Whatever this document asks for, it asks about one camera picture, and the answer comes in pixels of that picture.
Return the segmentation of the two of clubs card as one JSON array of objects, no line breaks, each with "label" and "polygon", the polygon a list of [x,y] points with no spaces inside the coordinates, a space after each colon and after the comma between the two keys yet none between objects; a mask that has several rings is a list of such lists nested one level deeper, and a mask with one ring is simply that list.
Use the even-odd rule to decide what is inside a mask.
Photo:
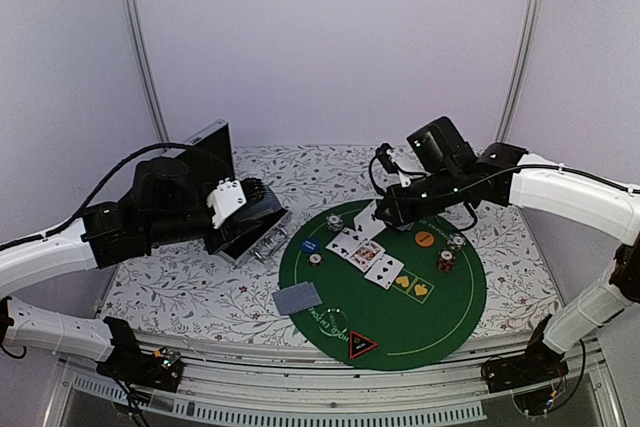
[{"label": "two of clubs card", "polygon": [[364,238],[373,239],[386,229],[386,224],[375,216],[377,201],[372,200],[354,217],[354,230]]}]

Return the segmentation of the orange big blind button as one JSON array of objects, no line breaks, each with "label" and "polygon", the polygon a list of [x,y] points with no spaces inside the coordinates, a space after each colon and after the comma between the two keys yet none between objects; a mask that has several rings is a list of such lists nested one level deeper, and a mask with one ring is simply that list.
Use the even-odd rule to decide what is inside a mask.
[{"label": "orange big blind button", "polygon": [[422,248],[429,248],[435,244],[435,236],[428,231],[419,231],[415,234],[416,244]]}]

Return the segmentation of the king of diamonds card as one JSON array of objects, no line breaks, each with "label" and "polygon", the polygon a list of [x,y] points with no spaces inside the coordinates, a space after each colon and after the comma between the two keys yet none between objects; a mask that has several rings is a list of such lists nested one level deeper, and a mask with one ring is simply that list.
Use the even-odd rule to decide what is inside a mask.
[{"label": "king of diamonds card", "polygon": [[348,261],[362,272],[367,272],[384,252],[385,249],[380,244],[372,240],[363,240],[349,255]]}]

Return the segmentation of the three of spades card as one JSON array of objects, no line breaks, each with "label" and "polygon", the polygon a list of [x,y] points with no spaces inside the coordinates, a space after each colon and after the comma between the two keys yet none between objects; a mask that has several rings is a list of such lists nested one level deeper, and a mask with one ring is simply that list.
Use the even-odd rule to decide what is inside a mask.
[{"label": "three of spades card", "polygon": [[404,264],[400,260],[383,254],[367,271],[364,278],[388,290],[403,267]]}]

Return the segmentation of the black white chip stack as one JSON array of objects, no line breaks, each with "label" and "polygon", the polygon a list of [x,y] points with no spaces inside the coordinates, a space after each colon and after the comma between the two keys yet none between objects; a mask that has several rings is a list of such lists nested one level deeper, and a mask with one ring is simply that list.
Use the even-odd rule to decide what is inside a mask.
[{"label": "black white chip stack", "polygon": [[344,228],[344,221],[338,214],[330,214],[326,217],[326,226],[330,231],[340,232]]}]

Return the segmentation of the red chip stack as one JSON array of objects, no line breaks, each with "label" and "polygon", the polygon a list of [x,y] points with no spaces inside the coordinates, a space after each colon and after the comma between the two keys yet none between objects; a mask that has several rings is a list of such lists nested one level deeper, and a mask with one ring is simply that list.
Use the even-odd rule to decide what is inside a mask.
[{"label": "red chip stack", "polygon": [[450,250],[441,250],[438,254],[438,270],[442,273],[449,273],[456,264],[456,255]]}]

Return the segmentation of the blue playing card deck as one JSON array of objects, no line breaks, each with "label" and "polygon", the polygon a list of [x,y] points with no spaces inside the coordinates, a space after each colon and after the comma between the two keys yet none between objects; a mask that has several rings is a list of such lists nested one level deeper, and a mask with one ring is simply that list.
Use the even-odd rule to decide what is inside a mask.
[{"label": "blue playing card deck", "polygon": [[243,230],[254,230],[260,227],[267,217],[279,212],[282,205],[270,187],[265,187],[262,198],[251,205],[245,205],[233,216],[233,220]]}]

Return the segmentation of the four of clubs card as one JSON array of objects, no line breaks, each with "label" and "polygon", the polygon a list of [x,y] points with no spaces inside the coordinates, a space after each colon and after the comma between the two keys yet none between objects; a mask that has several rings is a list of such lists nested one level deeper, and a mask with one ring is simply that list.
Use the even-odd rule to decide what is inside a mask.
[{"label": "four of clubs card", "polygon": [[344,227],[331,241],[328,242],[326,249],[342,258],[348,258],[353,254],[363,237],[353,229]]}]

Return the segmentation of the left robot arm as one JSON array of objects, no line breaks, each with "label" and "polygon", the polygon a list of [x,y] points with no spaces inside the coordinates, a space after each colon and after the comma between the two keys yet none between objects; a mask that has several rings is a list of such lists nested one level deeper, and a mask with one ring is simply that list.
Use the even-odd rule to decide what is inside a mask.
[{"label": "left robot arm", "polygon": [[247,250],[285,213],[259,179],[199,173],[178,158],[143,161],[119,201],[83,207],[75,219],[2,246],[1,345],[109,359],[126,380],[141,380],[149,362],[127,322],[43,310],[15,292],[63,274],[149,256],[163,245],[201,240],[210,254]]}]

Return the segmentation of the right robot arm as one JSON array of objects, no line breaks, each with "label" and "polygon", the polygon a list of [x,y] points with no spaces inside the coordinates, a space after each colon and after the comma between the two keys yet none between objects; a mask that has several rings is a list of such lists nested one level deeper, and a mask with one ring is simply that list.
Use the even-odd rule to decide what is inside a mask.
[{"label": "right robot arm", "polygon": [[482,202],[547,212],[592,227],[619,241],[612,264],[590,287],[537,327],[517,362],[517,374],[537,383],[556,358],[639,300],[639,188],[554,163],[496,142],[476,154],[442,116],[408,136],[408,158],[388,144],[374,154],[399,181],[376,191],[377,219],[393,227]]}]

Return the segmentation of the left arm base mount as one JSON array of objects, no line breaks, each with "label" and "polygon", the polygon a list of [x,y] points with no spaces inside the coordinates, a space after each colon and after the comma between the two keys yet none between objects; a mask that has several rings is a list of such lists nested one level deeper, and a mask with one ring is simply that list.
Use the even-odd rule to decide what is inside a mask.
[{"label": "left arm base mount", "polygon": [[126,321],[113,317],[103,321],[109,327],[113,350],[105,361],[97,363],[98,374],[126,385],[177,392],[184,371],[179,351],[160,347],[145,353]]}]

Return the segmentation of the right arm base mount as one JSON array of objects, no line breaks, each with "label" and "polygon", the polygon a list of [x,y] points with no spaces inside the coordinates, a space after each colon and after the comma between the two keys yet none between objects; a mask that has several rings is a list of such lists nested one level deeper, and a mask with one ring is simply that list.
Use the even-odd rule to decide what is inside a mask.
[{"label": "right arm base mount", "polygon": [[538,332],[532,335],[523,353],[490,358],[482,364],[480,374],[490,393],[557,381],[556,387],[550,384],[515,396],[516,407],[523,414],[534,417],[548,414],[552,410],[568,371],[564,355],[546,346],[543,334]]}]

